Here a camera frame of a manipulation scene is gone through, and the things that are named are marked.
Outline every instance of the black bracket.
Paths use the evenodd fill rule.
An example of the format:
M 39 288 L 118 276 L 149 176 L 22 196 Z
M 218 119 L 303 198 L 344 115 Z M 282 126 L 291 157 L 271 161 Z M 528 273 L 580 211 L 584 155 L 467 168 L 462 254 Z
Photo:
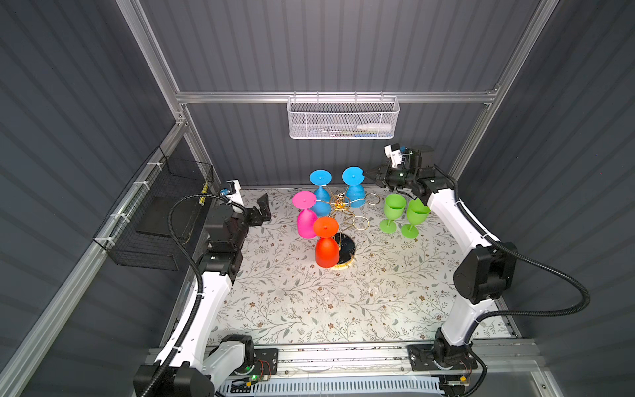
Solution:
M 254 353 L 254 362 L 249 374 L 245 373 L 243 369 L 243 371 L 236 370 L 232 372 L 232 376 L 260 375 L 261 373 L 264 375 L 277 374 L 278 349 L 255 349 Z
M 214 384 L 188 361 L 180 367 L 168 367 L 163 380 L 155 387 L 150 396 L 206 397 L 214 394 Z M 159 365 L 141 365 L 135 374 L 133 386 L 140 396 L 150 383 Z
M 516 252 L 512 243 L 502 243 Z M 483 299 L 498 299 L 512 285 L 516 258 L 494 246 L 472 249 L 454 272 L 457 292 L 473 304 Z
M 461 370 L 478 366 L 467 346 L 452 346 L 438 328 L 433 343 L 408 345 L 408 359 L 413 371 Z
M 247 208 L 247 214 L 245 214 L 245 222 L 248 226 L 260 226 L 263 222 L 271 220 L 271 209 L 269 208 L 269 195 L 263 194 L 256 200 L 258 207 Z

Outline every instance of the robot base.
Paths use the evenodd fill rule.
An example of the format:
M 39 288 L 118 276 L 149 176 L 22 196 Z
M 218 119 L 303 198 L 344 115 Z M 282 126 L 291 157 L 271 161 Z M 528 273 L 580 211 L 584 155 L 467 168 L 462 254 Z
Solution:
M 255 349 L 254 350 L 254 360 L 253 364 L 249 371 L 245 371 L 244 369 L 241 371 L 237 369 L 233 371 L 231 376 L 246 376 L 246 375 L 276 375 L 277 374 L 277 354 L 278 349 Z
M 467 346 L 451 346 L 437 329 L 434 342 L 408 345 L 408 356 L 413 371 L 477 369 L 476 359 Z
M 339 232 L 335 233 L 333 239 L 335 239 L 340 246 L 340 260 L 337 262 L 337 265 L 349 263 L 353 259 L 353 255 L 355 255 L 355 242 L 348 234 Z

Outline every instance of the plastic wine glass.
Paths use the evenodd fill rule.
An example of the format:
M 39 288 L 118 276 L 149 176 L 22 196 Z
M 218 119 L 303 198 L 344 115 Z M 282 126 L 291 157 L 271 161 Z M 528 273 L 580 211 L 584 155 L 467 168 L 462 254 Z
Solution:
M 312 184 L 317 185 L 317 189 L 313 192 L 316 195 L 317 202 L 311 211 L 315 212 L 318 217 L 327 217 L 331 213 L 331 195 L 328 194 L 324 186 L 331 182 L 331 173 L 324 170 L 316 170 L 309 175 Z
M 297 192 L 293 196 L 293 205 L 302 210 L 298 215 L 298 234 L 304 238 L 313 238 L 316 236 L 313 231 L 313 224 L 318 220 L 318 216 L 311 211 L 316 203 L 316 195 L 309 191 Z
M 364 171 L 360 167 L 348 167 L 342 174 L 342 180 L 349 187 L 346 196 L 351 200 L 351 208 L 359 208 L 366 203 L 366 190 L 361 185 L 364 182 Z
M 394 233 L 397 230 L 397 224 L 394 222 L 399 219 L 403 210 L 406 208 L 406 199 L 400 194 L 389 194 L 384 204 L 384 215 L 386 218 L 379 222 L 379 228 L 384 233 Z
M 416 199 L 410 201 L 408 205 L 408 211 L 406 216 L 410 225 L 404 225 L 401 227 L 401 234 L 406 238 L 415 238 L 419 235 L 419 230 L 416 226 L 424 223 L 425 219 L 430 215 L 430 208 L 426 207 L 421 200 Z

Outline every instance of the white bottle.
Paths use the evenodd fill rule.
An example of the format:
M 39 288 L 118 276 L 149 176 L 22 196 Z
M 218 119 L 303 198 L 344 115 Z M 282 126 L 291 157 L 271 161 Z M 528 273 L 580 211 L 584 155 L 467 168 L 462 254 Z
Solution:
M 392 125 L 389 123 L 368 123 L 358 125 L 358 130 L 364 131 L 379 131 L 379 132 L 390 132 L 392 129 Z

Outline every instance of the white mesh basket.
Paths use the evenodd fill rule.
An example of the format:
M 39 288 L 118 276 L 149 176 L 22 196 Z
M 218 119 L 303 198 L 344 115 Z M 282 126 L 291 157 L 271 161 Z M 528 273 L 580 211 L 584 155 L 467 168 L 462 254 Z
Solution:
M 289 135 L 293 139 L 389 139 L 394 136 L 396 97 L 343 100 L 320 96 L 313 102 L 289 97 Z

